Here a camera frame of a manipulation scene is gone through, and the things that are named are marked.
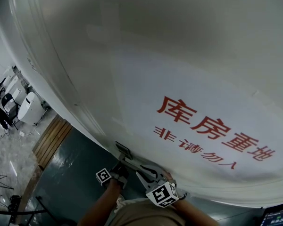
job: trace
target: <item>shiny floor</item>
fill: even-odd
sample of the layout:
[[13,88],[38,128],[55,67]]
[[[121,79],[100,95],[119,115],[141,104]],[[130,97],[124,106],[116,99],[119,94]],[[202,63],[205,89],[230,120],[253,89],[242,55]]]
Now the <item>shiny floor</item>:
[[[0,139],[0,175],[8,176],[1,182],[14,188],[0,188],[0,194],[3,195],[1,203],[8,205],[11,195],[23,194],[37,166],[32,149],[55,116],[56,112],[49,109],[37,128],[20,121],[16,124],[19,130],[11,127],[9,135],[4,135],[4,129],[0,125],[0,134],[4,135]],[[20,136],[20,131],[24,133],[24,137]]]
[[[110,169],[117,160],[79,131],[72,129],[53,160],[46,168],[30,199],[26,210],[42,209],[34,197],[41,196],[43,204],[57,220],[71,219],[78,222],[104,189],[95,179],[102,168]],[[122,195],[125,199],[144,197],[144,188],[133,171]],[[190,198],[196,207],[218,220],[221,226],[254,226],[253,217],[260,217],[264,210],[240,208]],[[23,218],[23,224],[29,216]],[[56,226],[48,214],[35,215],[31,226]]]

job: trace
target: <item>cable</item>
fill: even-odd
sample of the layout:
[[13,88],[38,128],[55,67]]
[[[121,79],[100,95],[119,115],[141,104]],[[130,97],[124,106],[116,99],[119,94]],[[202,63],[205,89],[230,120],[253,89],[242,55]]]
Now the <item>cable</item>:
[[37,127],[38,127],[40,121],[42,121],[43,116],[45,115],[45,113],[46,113],[47,111],[48,111],[48,108],[46,109],[46,111],[45,111],[44,114],[42,115],[41,119],[38,121],[38,124],[37,124],[37,126],[33,129],[33,131],[32,131],[31,133],[27,134],[27,135],[24,135],[23,137],[29,136],[29,135],[31,135],[31,134],[34,133],[34,131],[37,129]]
[[236,215],[233,215],[233,216],[229,216],[229,217],[226,217],[226,218],[222,218],[222,219],[219,219],[219,220],[216,220],[217,222],[220,221],[220,220],[224,220],[224,219],[227,219],[227,218],[233,218],[233,217],[236,217],[236,216],[239,216],[241,214],[244,214],[244,213],[248,213],[248,212],[251,212],[251,211],[254,211],[254,210],[257,210],[257,209],[251,209],[251,210],[248,210],[246,212],[243,212],[243,213],[239,213],[239,214],[236,214]]

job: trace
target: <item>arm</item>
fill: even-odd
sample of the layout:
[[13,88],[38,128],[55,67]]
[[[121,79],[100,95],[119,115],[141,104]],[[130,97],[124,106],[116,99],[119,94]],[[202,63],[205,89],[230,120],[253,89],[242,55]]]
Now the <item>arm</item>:
[[114,209],[121,187],[114,179],[110,180],[109,186],[104,194],[96,201],[95,205],[88,210],[80,220],[78,226],[104,226]]
[[197,226],[218,226],[209,215],[195,208],[186,200],[178,200],[172,204],[178,213],[187,221]]

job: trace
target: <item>screen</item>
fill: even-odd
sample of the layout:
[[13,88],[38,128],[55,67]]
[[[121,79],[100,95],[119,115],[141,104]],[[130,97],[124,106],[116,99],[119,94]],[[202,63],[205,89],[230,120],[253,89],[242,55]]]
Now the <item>screen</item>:
[[283,210],[267,213],[260,226],[283,226]]

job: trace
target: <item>dark floor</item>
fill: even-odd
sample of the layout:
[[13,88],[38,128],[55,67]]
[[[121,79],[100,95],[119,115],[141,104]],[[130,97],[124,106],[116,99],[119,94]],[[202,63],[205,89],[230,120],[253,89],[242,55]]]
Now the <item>dark floor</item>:
[[[95,178],[102,168],[110,169],[117,163],[115,157],[93,143],[83,134],[73,129],[58,149],[53,160],[41,176],[30,199],[27,210],[35,210],[35,196],[41,196],[42,202],[58,219],[79,221],[89,207],[104,192]],[[126,189],[122,192],[125,199],[144,197],[144,188],[133,171],[130,172]],[[261,216],[263,210],[224,205],[198,198],[189,201],[211,217],[219,220],[222,226],[252,226],[254,216]],[[23,224],[29,216],[23,218]],[[39,214],[33,218],[31,226],[56,226],[48,214]]]

